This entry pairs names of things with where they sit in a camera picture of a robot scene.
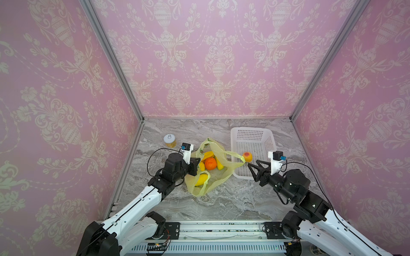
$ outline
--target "white plastic basket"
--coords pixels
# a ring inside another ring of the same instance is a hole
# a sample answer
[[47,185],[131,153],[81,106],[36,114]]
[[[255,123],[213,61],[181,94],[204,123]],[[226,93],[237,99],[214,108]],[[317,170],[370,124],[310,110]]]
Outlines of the white plastic basket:
[[[231,150],[240,155],[250,152],[251,163],[256,164],[256,160],[268,161],[268,151],[276,151],[276,144],[269,129],[235,127],[231,129]],[[239,161],[236,157],[232,157],[232,162]],[[236,168],[233,175],[239,179],[253,179],[247,163]]]

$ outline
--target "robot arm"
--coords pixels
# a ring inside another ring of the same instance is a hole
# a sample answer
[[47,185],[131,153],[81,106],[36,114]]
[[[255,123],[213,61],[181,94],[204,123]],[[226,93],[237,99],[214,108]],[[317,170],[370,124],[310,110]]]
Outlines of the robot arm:
[[182,155],[171,153],[160,170],[162,173],[158,171],[134,200],[101,224],[91,223],[84,231],[76,256],[123,256],[147,238],[160,238],[165,218],[150,212],[139,220],[174,190],[176,181],[187,174],[196,175],[200,158],[191,158],[193,148],[183,143]]
[[[270,155],[272,154],[278,156],[281,152],[270,153]],[[294,210],[296,212],[289,211],[282,221],[283,233],[287,237],[306,239],[319,248],[326,248],[326,252],[332,256],[392,256],[347,223],[332,209],[328,202],[308,190],[310,180],[305,177],[301,170],[289,170],[281,176],[278,172],[271,171],[271,162],[257,160],[256,163],[257,165],[248,164],[255,182],[259,181],[260,186],[269,184],[275,192],[280,193],[289,202],[295,204]],[[320,229],[325,230],[333,237],[328,234],[320,234]],[[340,249],[341,245],[345,247],[345,250]]]

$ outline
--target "pink wallpaper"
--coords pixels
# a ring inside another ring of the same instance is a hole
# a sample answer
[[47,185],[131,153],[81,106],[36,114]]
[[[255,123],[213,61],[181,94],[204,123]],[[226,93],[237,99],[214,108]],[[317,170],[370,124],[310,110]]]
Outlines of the pink wallpaper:
[[2,1],[0,255],[75,255],[137,125],[78,1]]
[[93,0],[145,117],[289,116],[355,0]]
[[410,249],[410,2],[372,0],[296,126],[336,209]]

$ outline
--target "damask pattern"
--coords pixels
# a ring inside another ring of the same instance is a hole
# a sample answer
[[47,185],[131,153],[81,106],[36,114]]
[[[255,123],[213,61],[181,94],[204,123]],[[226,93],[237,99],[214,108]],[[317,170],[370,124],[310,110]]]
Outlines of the damask pattern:
[[145,117],[254,117],[292,113],[355,0],[92,3]]
[[75,255],[139,124],[80,3],[2,2],[0,81],[0,254]]
[[391,253],[410,244],[410,2],[372,0],[296,120],[332,202]]

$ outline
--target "yellow plastic bag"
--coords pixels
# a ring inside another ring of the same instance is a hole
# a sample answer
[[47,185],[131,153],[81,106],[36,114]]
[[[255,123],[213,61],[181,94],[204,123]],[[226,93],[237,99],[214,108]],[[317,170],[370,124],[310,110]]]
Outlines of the yellow plastic bag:
[[[212,138],[208,138],[206,141],[202,142],[202,144],[199,146],[199,149],[191,153],[191,157],[200,157],[202,160],[204,157],[204,152],[207,151],[204,150],[206,144],[209,144],[211,151],[215,154],[215,156],[218,158],[218,160],[224,166],[224,168],[222,170],[218,170],[218,168],[215,168],[211,171],[205,170],[202,172],[198,166],[196,176],[185,176],[185,183],[187,185],[188,191],[196,197],[203,196],[206,193],[213,190],[214,188],[216,188],[217,186],[224,183],[232,175],[236,168],[244,165],[245,163],[245,159],[243,156],[237,154],[236,152],[225,151],[225,148]],[[242,162],[233,163],[229,161],[226,158],[227,154],[231,155],[232,157],[241,159]],[[199,175],[201,173],[208,174],[208,179],[205,181],[202,187],[196,187],[195,184],[198,182]]]

